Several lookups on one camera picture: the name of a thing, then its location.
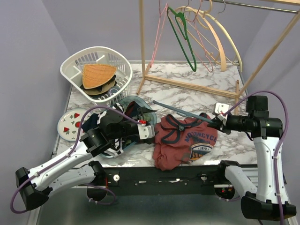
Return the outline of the red tank top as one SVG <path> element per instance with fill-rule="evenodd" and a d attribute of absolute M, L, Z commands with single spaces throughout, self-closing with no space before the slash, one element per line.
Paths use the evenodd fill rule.
<path fill-rule="evenodd" d="M 212 151 L 218 139 L 217 130 L 208 127 L 208 122 L 197 118 L 178 120 L 171 114 L 155 125 L 155 133 L 152 158 L 162 171 L 197 161 Z"/>

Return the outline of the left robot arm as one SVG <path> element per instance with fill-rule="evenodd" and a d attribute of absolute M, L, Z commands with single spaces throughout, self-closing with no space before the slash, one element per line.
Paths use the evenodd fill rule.
<path fill-rule="evenodd" d="M 108 150 L 118 152 L 122 149 L 122 140 L 131 136 L 148 143 L 155 136 L 154 125 L 145 115 L 154 110 L 140 106 L 133 114 L 122 110 L 120 104 L 103 107 L 101 114 L 86 111 L 79 122 L 75 143 L 68 150 L 37 167 L 19 168 L 15 172 L 16 194 L 20 194 L 25 211 L 34 210 L 45 204 L 50 194 L 59 189 L 77 185 L 99 185 L 105 172 L 98 161 L 91 161 L 82 170 L 74 167 Z"/>

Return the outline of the blue plastic hanger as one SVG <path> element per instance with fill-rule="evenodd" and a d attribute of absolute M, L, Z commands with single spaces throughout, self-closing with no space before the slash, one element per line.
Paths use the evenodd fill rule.
<path fill-rule="evenodd" d="M 175 108 L 173 106 L 170 106 L 170 105 L 166 105 L 166 104 L 163 104 L 163 103 L 160 103 L 156 100 L 153 100 L 152 101 L 154 104 L 156 105 L 159 105 L 161 107 L 164 107 L 164 108 L 167 108 L 167 109 L 170 109 L 172 111 L 175 111 L 178 115 L 181 115 L 181 116 L 184 116 L 186 118 L 197 118 L 197 119 L 200 119 L 200 120 L 203 120 L 205 122 L 208 122 L 208 123 L 212 123 L 211 119 L 208 119 L 206 117 L 203 117 L 203 116 L 200 116 L 200 115 L 196 115 L 196 114 L 193 114 L 193 113 L 190 113 L 190 112 L 186 112 L 184 110 L 181 110 L 181 109 L 178 109 L 178 108 Z"/>

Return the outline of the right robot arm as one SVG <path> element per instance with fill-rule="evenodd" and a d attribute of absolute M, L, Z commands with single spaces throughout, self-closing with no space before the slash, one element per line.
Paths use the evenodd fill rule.
<path fill-rule="evenodd" d="M 282 142 L 287 130 L 281 119 L 269 116 L 268 98 L 245 98 L 246 116 L 232 115 L 227 104 L 216 103 L 208 124 L 226 134 L 249 133 L 257 155 L 258 183 L 254 185 L 236 161 L 222 160 L 216 171 L 218 182 L 230 182 L 241 197 L 242 214 L 247 219 L 278 221 L 294 217 L 296 206 L 289 203 L 282 171 Z"/>

